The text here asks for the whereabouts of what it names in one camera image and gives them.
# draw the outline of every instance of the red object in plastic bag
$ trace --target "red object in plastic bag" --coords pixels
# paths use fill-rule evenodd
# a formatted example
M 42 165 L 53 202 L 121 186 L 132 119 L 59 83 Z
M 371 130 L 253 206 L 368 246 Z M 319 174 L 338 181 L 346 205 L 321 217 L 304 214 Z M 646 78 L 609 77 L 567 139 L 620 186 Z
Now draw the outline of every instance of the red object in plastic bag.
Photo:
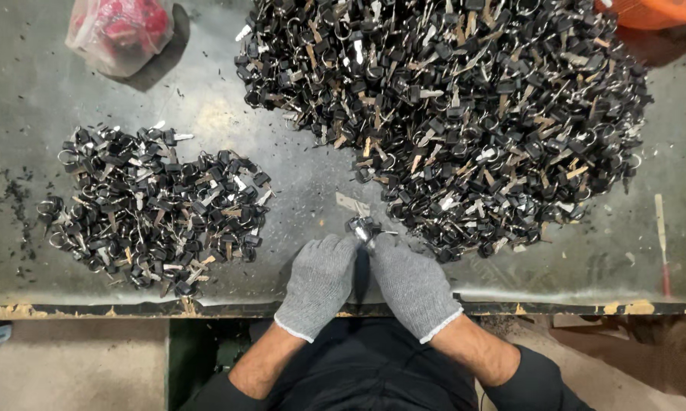
M 64 44 L 107 75 L 128 77 L 173 36 L 171 0 L 75 0 Z

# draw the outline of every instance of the workbench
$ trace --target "workbench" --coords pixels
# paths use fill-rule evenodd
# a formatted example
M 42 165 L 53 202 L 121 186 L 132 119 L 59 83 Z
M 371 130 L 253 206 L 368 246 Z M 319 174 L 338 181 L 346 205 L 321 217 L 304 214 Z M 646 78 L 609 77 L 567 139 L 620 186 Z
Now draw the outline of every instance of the workbench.
M 11 180 L 29 191 L 25 230 L 13 201 L 0 200 L 0 318 L 269 316 L 284 297 L 295 253 L 313 238 L 345 234 L 355 213 L 337 205 L 337 192 L 369 204 L 375 220 L 424 249 L 385 216 L 378 183 L 353 180 L 352 150 L 315 147 L 310 132 L 286 127 L 283 112 L 244 104 L 234 37 L 251 2 L 175 5 L 173 40 L 125 80 L 101 75 L 64 46 L 72 3 L 0 2 L 0 198 Z M 466 312 L 686 312 L 686 55 L 651 70 L 649 91 L 655 104 L 647 108 L 638 150 L 643 163 L 629 194 L 616 183 L 588 201 L 580 224 L 549 225 L 550 243 L 519 253 L 504 247 L 486 260 L 472 253 L 445 265 Z M 161 298 L 157 286 L 108 286 L 113 279 L 49 246 L 36 224 L 35 206 L 48 192 L 71 203 L 73 181 L 56 154 L 76 126 L 103 123 L 135 132 L 160 120 L 195 135 L 177 147 L 181 161 L 201 150 L 233 149 L 260 164 L 277 192 L 267 204 L 257 261 L 213 265 L 211 280 L 192 301 Z M 660 287 L 656 193 L 665 203 L 670 298 Z M 24 231 L 30 241 L 21 249 Z M 346 305 L 343 312 L 388 314 L 375 286 L 366 302 L 360 311 Z

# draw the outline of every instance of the hand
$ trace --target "hand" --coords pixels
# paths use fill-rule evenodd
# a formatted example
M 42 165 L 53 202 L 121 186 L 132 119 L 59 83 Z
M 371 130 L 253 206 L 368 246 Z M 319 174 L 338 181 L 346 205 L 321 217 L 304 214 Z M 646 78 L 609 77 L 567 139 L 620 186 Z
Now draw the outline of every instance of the hand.
M 371 269 L 391 311 L 421 344 L 462 312 L 439 264 L 406 244 L 395 247 L 388 234 L 375 239 Z
M 274 315 L 277 324 L 312 342 L 350 294 L 353 273 L 346 275 L 346 268 L 355 251 L 352 239 L 332 234 L 306 244 L 293 262 L 287 296 Z

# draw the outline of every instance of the floor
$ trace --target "floor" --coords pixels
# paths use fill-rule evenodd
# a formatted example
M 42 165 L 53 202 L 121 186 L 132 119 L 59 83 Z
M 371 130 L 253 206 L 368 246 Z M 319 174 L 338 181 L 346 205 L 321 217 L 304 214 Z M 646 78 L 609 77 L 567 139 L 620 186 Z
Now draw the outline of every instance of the floor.
M 513 344 L 546 355 L 562 370 L 562 378 L 576 395 L 599 410 L 686 411 L 686 398 L 664 394 L 612 368 L 601 360 L 565 347 L 552 339 L 545 328 L 513 316 L 485 329 Z M 495 411 L 485 398 L 483 411 Z
M 538 326 L 508 320 L 493 331 L 554 360 L 594 409 L 686 411 L 685 398 L 563 347 Z M 0 411 L 163 410 L 167 335 L 166 320 L 14 322 L 10 340 L 0 344 Z M 485 398 L 483 409 L 495 407 Z
M 165 409 L 167 320 L 16 321 L 0 411 Z

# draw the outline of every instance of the forearm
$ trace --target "forearm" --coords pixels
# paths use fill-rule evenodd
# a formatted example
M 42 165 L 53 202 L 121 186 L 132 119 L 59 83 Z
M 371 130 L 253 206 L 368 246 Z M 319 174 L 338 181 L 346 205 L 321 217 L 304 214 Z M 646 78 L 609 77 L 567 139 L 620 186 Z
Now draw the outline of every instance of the forearm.
M 505 383 L 521 362 L 518 348 L 483 330 L 464 315 L 437 333 L 430 345 L 472 371 L 484 386 Z
M 229 373 L 229 381 L 247 396 L 263 399 L 305 340 L 292 336 L 276 322 L 247 351 Z
M 501 411 L 591 409 L 564 384 L 552 360 L 502 341 L 464 315 L 444 327 L 430 344 L 469 369 Z

